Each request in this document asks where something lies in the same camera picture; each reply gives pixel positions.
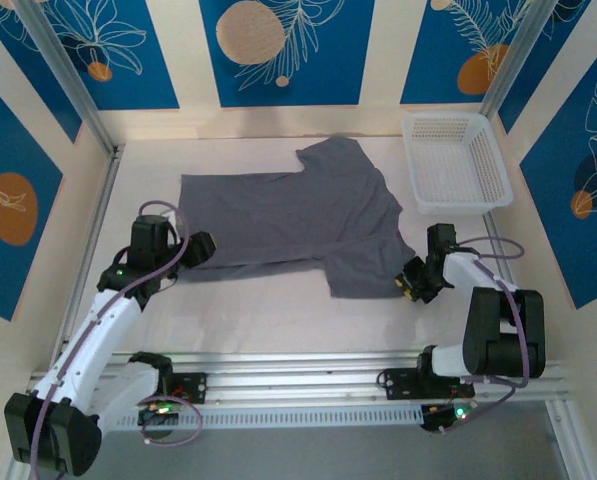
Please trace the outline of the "grey t-shirt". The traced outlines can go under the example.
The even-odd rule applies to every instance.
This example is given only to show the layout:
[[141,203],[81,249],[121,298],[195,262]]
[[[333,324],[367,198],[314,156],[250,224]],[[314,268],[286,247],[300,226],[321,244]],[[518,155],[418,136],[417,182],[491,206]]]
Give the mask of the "grey t-shirt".
[[205,279],[320,268],[344,299],[400,296],[415,253],[399,230],[402,207],[360,144],[334,136],[297,151],[295,173],[184,175],[179,207],[213,236]]

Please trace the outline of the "white plastic mesh basket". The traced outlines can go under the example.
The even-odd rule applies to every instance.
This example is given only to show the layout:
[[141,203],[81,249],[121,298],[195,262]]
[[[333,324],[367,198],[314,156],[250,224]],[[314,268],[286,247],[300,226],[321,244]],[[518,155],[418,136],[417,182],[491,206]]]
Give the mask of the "white plastic mesh basket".
[[407,112],[402,138],[420,214],[480,216],[513,202],[503,156],[485,116]]

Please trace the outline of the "black controller board green LED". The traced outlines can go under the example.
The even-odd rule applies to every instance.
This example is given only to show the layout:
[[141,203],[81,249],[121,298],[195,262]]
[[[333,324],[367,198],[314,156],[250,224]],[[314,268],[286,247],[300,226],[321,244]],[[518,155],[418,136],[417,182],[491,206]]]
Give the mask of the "black controller board green LED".
[[469,416],[472,408],[466,404],[423,405],[421,428],[432,434],[445,434]]
[[174,426],[179,423],[182,405],[172,401],[151,401],[138,405],[139,426]]

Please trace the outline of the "aluminium left side rail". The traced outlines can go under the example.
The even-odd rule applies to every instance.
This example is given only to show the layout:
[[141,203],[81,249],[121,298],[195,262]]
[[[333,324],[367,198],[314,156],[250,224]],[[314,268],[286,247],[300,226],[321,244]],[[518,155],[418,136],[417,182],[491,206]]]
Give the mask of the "aluminium left side rail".
[[78,269],[74,287],[69,297],[66,310],[64,312],[62,323],[58,329],[56,341],[51,355],[51,360],[55,361],[62,353],[64,346],[69,342],[72,331],[78,319],[78,310],[83,297],[86,281],[89,275],[96,246],[106,216],[112,190],[115,184],[120,162],[122,159],[124,145],[114,147],[113,155],[110,158],[104,181],[100,188],[95,204],[94,216],[88,231],[87,242]]

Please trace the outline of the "aluminium right side rail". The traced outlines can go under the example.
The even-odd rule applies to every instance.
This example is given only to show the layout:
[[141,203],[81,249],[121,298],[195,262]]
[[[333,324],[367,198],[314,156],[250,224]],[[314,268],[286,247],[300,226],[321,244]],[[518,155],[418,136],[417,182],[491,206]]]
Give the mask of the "aluminium right side rail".
[[511,256],[516,254],[518,249],[511,243],[502,240],[502,230],[497,225],[492,212],[486,213],[483,216],[483,222],[487,237],[489,238],[490,248],[488,253],[493,255],[492,258],[486,260],[486,263],[493,266],[495,272],[504,280],[515,283],[516,277],[513,271]]

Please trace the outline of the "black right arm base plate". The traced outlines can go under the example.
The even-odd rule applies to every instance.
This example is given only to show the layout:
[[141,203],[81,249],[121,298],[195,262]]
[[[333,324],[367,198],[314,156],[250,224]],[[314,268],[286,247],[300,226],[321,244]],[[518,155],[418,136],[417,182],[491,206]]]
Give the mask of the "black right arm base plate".
[[472,385],[458,377],[441,377],[416,368],[390,368],[381,371],[377,385],[388,400],[453,400],[475,396]]

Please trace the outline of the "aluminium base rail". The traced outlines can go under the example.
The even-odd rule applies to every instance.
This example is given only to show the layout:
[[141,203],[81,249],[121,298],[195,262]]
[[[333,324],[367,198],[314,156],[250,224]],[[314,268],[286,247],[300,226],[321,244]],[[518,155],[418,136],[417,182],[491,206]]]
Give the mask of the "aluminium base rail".
[[[387,368],[416,366],[413,350],[367,353],[165,353],[173,370],[208,374],[204,408],[265,408],[307,406],[383,405],[386,393],[376,385],[378,374]],[[114,353],[102,364],[98,375],[85,376],[83,389],[71,397],[73,388],[65,385],[57,392],[76,400],[85,412],[92,397],[111,387],[130,358],[129,353]],[[571,397],[566,370],[548,361],[543,375],[531,380],[510,401],[559,400]]]

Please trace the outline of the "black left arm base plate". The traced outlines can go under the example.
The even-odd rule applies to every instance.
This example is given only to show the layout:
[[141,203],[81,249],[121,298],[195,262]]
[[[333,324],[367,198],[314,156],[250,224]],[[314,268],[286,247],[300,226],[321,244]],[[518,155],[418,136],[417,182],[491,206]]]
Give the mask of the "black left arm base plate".
[[181,406],[202,405],[208,390],[208,375],[204,372],[160,373],[155,391],[136,404],[140,408],[159,408],[160,404]]

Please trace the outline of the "aluminium left corner post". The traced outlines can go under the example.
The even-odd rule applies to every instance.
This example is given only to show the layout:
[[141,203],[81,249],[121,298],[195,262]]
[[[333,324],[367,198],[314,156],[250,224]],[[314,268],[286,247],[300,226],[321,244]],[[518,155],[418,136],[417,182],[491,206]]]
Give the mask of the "aluminium left corner post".
[[12,0],[14,9],[41,56],[81,120],[101,149],[114,158],[117,144],[104,125],[98,109],[49,20],[35,0]]

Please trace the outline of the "aluminium corner post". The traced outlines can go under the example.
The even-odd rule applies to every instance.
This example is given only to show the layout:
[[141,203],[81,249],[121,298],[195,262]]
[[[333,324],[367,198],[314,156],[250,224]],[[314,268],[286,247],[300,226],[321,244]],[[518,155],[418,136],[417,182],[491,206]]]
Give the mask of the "aluminium corner post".
[[479,114],[493,121],[547,23],[557,0],[532,0],[481,103]]
[[35,0],[12,0],[14,9],[41,56],[81,120],[101,149],[114,158],[117,144],[104,125],[98,109],[49,20]]

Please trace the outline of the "aluminium lower frame rail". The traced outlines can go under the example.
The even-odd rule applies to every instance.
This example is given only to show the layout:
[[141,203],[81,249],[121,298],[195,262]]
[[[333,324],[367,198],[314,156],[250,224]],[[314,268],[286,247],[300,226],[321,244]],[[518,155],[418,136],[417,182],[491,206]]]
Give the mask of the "aluminium lower frame rail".
[[569,440],[567,437],[566,425],[563,423],[563,417],[559,413],[559,402],[555,400],[546,400],[545,406],[553,430],[556,449],[562,463],[564,478],[566,480],[575,480],[577,473],[576,462],[570,458]]

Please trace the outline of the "aluminium right corner post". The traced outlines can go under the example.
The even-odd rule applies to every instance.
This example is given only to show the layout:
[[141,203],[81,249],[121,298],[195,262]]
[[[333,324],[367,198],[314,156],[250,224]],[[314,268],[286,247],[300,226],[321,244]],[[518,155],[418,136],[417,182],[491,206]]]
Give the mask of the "aluminium right corner post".
[[557,0],[532,0],[481,103],[479,114],[493,121],[547,23]]

